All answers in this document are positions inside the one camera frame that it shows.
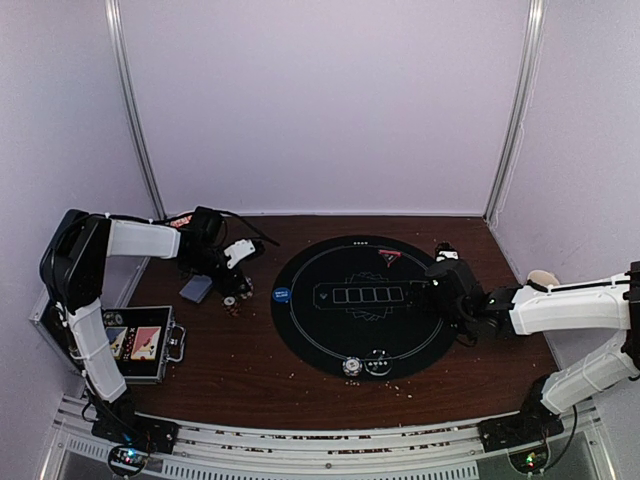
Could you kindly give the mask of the round black poker mat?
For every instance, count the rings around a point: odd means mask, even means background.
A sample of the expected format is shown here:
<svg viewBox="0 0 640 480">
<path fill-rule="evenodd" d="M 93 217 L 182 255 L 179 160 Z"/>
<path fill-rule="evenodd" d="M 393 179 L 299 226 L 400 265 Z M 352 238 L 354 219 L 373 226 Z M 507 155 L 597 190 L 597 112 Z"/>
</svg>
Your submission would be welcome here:
<svg viewBox="0 0 640 480">
<path fill-rule="evenodd" d="M 390 268 L 379 249 L 403 256 Z M 425 279 L 436 263 L 424 251 L 380 236 L 342 236 L 312 244 L 282 268 L 273 284 L 292 292 L 289 303 L 272 300 L 271 315 L 281 339 L 300 359 L 337 377 L 387 381 L 419 373 L 440 360 L 454 344 L 451 324 L 409 311 L 406 289 Z M 374 349 L 393 358 L 384 377 L 373 377 L 364 359 Z M 342 362 L 362 360 L 357 377 L 347 377 Z"/>
</svg>

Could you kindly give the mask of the chips in case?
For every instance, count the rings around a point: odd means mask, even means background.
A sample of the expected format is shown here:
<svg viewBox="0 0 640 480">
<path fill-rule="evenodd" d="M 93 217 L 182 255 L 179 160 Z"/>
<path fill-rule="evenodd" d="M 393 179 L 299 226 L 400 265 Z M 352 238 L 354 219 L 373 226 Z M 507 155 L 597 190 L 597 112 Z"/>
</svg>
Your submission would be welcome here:
<svg viewBox="0 0 640 480">
<path fill-rule="evenodd" d="M 104 310 L 102 312 L 102 320 L 106 327 L 116 327 L 124 324 L 122 315 L 115 310 Z"/>
</svg>

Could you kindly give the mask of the red black all-in triangle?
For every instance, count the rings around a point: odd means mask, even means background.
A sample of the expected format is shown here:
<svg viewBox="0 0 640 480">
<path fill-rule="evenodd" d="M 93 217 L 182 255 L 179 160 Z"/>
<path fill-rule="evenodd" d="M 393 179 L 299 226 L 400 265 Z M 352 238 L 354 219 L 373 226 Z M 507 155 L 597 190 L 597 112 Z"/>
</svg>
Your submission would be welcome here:
<svg viewBox="0 0 640 480">
<path fill-rule="evenodd" d="M 383 258 L 388 268 L 403 256 L 403 254 L 397 250 L 379 249 L 378 253 Z"/>
</svg>

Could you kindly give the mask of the blue white chip stack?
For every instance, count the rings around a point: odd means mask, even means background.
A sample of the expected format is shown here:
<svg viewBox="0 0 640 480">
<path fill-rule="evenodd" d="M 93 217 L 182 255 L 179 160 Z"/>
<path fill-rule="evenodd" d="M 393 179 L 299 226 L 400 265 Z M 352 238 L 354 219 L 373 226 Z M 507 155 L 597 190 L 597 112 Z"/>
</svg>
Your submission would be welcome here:
<svg viewBox="0 0 640 480">
<path fill-rule="evenodd" d="M 358 357 L 347 357 L 342 362 L 342 371 L 347 377 L 357 377 L 363 369 L 362 360 Z"/>
</svg>

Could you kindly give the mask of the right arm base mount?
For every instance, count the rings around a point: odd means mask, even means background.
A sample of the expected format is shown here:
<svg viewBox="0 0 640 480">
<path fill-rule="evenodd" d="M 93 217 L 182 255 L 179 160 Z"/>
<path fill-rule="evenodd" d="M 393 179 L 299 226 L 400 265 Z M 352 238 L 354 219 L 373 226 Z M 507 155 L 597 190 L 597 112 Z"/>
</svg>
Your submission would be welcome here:
<svg viewBox="0 0 640 480">
<path fill-rule="evenodd" d="M 539 419 L 514 414 L 483 420 L 478 424 L 479 437 L 486 453 L 544 442 L 564 432 L 563 422 L 552 416 Z"/>
</svg>

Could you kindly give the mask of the blue small blind button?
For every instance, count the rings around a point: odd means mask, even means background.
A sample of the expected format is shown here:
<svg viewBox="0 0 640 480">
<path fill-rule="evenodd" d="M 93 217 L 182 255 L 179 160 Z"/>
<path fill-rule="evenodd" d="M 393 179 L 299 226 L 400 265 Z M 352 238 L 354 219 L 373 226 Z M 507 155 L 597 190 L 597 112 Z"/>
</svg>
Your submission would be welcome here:
<svg viewBox="0 0 640 480">
<path fill-rule="evenodd" d="M 289 303 L 292 297 L 292 292 L 287 287 L 277 287 L 272 292 L 272 300 L 277 303 Z"/>
</svg>

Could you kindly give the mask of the left aluminium frame post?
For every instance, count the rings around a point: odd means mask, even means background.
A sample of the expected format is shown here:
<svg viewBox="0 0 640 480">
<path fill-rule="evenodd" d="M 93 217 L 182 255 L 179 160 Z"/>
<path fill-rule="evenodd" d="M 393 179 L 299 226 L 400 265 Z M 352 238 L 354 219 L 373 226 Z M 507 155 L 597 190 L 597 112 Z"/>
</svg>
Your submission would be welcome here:
<svg viewBox="0 0 640 480">
<path fill-rule="evenodd" d="M 154 215 L 157 219 L 164 219 L 166 217 L 166 209 L 161 198 L 159 186 L 149 156 L 139 108 L 136 101 L 124 27 L 122 22 L 120 2 L 117 0 L 106 0 L 104 4 L 107 27 L 111 38 L 116 68 L 121 85 L 122 97 L 136 159 L 141 170 L 144 186 L 151 200 Z"/>
</svg>

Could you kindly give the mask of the aluminium frame post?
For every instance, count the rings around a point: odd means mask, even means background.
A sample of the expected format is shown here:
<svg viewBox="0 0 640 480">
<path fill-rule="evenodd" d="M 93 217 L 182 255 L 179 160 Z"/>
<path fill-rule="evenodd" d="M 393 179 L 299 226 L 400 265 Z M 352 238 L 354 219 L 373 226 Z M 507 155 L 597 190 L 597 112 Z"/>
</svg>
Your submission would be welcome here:
<svg viewBox="0 0 640 480">
<path fill-rule="evenodd" d="M 500 152 L 498 167 L 483 215 L 488 225 L 497 224 L 498 215 L 503 208 L 515 168 L 526 110 L 531 97 L 538 65 L 546 4 L 547 2 L 543 0 L 531 0 L 529 2 L 520 66 L 507 129 Z"/>
<path fill-rule="evenodd" d="M 166 217 L 166 209 L 161 198 L 159 186 L 149 156 L 139 108 L 136 101 L 124 27 L 122 22 L 120 2 L 117 0 L 106 0 L 104 4 L 107 27 L 111 38 L 116 68 L 121 85 L 122 97 L 136 159 L 141 170 L 144 186 L 151 200 L 154 215 L 157 219 L 164 219 Z"/>
</svg>

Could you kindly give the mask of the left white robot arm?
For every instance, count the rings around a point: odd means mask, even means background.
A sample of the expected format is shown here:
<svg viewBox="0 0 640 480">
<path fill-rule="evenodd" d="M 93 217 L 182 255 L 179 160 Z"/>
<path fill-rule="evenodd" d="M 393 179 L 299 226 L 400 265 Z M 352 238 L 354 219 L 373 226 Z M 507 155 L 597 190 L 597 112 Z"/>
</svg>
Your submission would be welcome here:
<svg viewBox="0 0 640 480">
<path fill-rule="evenodd" d="M 102 320 L 107 259 L 176 260 L 181 270 L 210 278 L 223 297 L 245 297 L 252 287 L 241 264 L 263 254 L 269 239 L 257 231 L 252 238 L 221 244 L 218 238 L 229 215 L 202 206 L 166 220 L 66 211 L 40 261 L 39 273 L 73 338 L 86 384 L 101 400 L 114 403 L 127 390 L 107 351 Z"/>
</svg>

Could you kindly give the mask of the red black chip stack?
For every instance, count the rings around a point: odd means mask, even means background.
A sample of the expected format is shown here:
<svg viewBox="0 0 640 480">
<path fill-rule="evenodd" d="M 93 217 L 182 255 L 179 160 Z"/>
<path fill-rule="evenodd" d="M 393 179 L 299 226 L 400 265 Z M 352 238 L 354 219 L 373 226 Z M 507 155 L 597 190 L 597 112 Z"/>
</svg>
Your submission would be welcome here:
<svg viewBox="0 0 640 480">
<path fill-rule="evenodd" d="M 225 312 L 230 316 L 230 317 L 238 317 L 240 315 L 241 312 L 241 307 L 240 307 L 240 303 L 238 301 L 238 299 L 234 296 L 227 296 L 224 297 L 222 300 L 222 305 L 223 308 L 225 310 Z"/>
</svg>

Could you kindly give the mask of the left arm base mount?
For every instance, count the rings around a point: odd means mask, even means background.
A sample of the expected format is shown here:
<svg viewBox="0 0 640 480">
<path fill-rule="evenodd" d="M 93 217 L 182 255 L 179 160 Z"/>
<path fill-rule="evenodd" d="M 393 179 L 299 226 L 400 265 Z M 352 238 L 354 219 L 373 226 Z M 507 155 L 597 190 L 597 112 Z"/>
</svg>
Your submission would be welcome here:
<svg viewBox="0 0 640 480">
<path fill-rule="evenodd" d="M 93 436 L 147 453 L 171 454 L 179 425 L 167 420 L 134 416 L 131 425 L 112 417 L 99 417 L 91 427 Z"/>
</svg>

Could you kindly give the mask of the white green paper cup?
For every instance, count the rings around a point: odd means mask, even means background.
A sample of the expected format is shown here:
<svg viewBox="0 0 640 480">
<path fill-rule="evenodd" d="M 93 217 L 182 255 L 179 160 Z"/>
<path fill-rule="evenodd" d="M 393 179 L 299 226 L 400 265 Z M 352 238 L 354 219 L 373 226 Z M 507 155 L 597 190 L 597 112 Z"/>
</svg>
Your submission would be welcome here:
<svg viewBox="0 0 640 480">
<path fill-rule="evenodd" d="M 544 287 L 555 287 L 560 284 L 553 273 L 540 269 L 532 270 L 528 274 L 527 280 Z"/>
</svg>

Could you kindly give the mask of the aluminium front rail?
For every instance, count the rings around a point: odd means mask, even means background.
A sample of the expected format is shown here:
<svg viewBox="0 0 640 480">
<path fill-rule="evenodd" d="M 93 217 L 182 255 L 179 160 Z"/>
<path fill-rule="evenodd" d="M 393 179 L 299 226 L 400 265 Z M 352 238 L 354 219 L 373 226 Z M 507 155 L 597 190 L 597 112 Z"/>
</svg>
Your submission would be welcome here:
<svg viewBox="0 0 640 480">
<path fill-rule="evenodd" d="M 183 422 L 170 454 L 142 479 L 526 479 L 531 452 L 549 450 L 541 479 L 618 479 L 594 408 L 538 443 L 487 451 L 474 421 L 351 431 L 275 431 Z"/>
</svg>

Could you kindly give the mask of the blue card deck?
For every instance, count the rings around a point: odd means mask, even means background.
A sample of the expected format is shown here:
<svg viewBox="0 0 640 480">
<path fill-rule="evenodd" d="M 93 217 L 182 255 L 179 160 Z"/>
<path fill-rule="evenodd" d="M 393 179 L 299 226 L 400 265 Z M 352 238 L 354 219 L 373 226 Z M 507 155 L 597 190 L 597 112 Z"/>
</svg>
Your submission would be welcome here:
<svg viewBox="0 0 640 480">
<path fill-rule="evenodd" d="M 210 293 L 213 282 L 210 277 L 194 275 L 180 290 L 179 295 L 190 302 L 199 304 Z"/>
</svg>

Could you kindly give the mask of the yellow blue card box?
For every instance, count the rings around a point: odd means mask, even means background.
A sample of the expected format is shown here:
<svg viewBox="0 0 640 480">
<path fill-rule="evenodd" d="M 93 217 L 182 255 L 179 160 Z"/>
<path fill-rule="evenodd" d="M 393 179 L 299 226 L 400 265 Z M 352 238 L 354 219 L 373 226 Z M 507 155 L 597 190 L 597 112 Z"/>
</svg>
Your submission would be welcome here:
<svg viewBox="0 0 640 480">
<path fill-rule="evenodd" d="M 119 360 L 122 356 L 125 340 L 128 334 L 127 327 L 107 327 L 105 329 L 111 354 L 115 360 Z"/>
</svg>

